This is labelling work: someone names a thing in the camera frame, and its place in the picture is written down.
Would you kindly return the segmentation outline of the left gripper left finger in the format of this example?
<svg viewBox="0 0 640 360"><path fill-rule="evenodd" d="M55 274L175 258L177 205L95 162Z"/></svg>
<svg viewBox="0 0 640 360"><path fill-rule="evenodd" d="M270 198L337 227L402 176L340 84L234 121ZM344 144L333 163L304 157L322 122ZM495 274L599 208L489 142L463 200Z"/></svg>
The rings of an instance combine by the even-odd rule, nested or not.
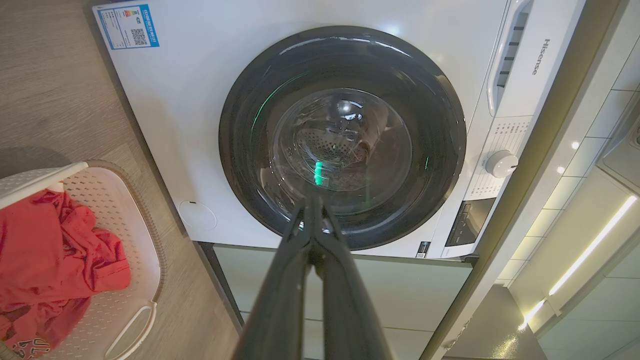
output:
<svg viewBox="0 0 640 360"><path fill-rule="evenodd" d="M313 201L295 207L254 301L233 360L302 360Z"/></svg>

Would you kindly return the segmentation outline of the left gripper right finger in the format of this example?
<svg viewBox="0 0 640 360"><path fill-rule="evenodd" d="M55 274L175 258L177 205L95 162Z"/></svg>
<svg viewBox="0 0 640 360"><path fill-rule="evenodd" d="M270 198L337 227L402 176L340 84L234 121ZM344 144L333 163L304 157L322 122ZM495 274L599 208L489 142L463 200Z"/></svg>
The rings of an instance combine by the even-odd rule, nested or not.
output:
<svg viewBox="0 0 640 360"><path fill-rule="evenodd" d="M315 198L315 252L323 282L324 358L391 360L371 297L336 215Z"/></svg>

